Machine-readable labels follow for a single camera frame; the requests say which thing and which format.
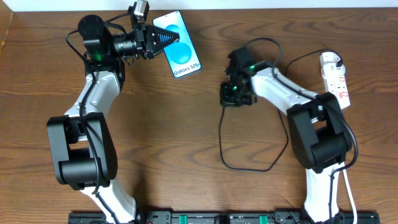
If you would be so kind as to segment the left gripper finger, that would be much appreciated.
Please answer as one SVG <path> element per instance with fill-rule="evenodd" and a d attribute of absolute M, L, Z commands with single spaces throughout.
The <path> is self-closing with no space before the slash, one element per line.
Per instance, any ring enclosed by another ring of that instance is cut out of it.
<path fill-rule="evenodd" d="M 168 40 L 160 40 L 158 38 L 154 39 L 154 57 L 161 54 L 166 47 L 179 42 L 179 40 L 179 38 Z"/>
<path fill-rule="evenodd" d="M 150 36 L 153 37 L 155 40 L 178 40 L 180 38 L 177 32 L 173 32 L 153 25 L 147 25 L 147 30 Z"/>

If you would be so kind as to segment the blue screen smartphone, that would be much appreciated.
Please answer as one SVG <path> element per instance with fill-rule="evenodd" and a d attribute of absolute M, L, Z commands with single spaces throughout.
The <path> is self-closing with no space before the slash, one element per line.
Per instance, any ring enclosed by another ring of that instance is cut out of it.
<path fill-rule="evenodd" d="M 201 69 L 200 59 L 190 38 L 182 13 L 174 11 L 153 19 L 153 25 L 176 32 L 180 38 L 164 49 L 170 69 L 175 78 L 181 78 Z"/>

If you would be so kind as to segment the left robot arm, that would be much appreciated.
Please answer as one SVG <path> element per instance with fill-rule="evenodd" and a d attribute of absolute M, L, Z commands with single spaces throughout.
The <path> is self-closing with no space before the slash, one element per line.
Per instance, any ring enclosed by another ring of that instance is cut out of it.
<path fill-rule="evenodd" d="M 128 15 L 131 32 L 94 14 L 79 21 L 76 32 L 86 48 L 79 55 L 86 83 L 64 115 L 47 121 L 57 181 L 89 196 L 107 223 L 147 223 L 117 177 L 118 157 L 106 123 L 124 85 L 125 66 L 134 59 L 153 59 L 180 38 L 176 32 L 147 25 L 143 16 Z"/>

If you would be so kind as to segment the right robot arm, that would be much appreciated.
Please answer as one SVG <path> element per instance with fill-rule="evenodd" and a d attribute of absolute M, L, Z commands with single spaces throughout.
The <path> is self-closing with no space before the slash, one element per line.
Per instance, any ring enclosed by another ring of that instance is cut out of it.
<path fill-rule="evenodd" d="M 289 141 L 305 168 L 305 218 L 310 223 L 337 223 L 337 179 L 356 162 L 345 162 L 347 152 L 358 152 L 338 98 L 330 91 L 318 94 L 302 88 L 283 75 L 275 62 L 254 60 L 247 47 L 228 55 L 225 73 L 229 80 L 220 85 L 222 108 L 249 106 L 261 97 L 286 115 Z"/>

